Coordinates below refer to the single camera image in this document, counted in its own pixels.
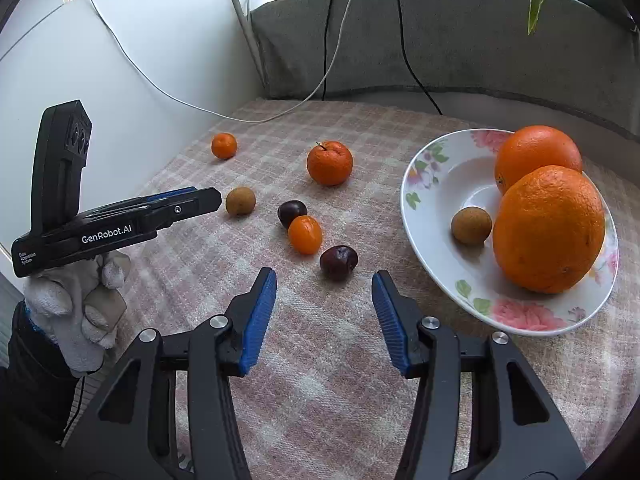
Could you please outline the left gloved hand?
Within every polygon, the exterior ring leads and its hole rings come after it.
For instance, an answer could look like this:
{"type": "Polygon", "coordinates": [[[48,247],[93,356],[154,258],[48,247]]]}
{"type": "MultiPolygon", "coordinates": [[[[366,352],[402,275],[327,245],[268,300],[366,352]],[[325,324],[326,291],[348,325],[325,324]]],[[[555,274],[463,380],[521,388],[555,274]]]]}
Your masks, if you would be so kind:
{"type": "Polygon", "coordinates": [[[99,370],[105,352],[114,347],[127,310],[120,290],[130,269],[129,257],[114,250],[27,278],[29,318],[58,346],[74,376],[99,370]]]}

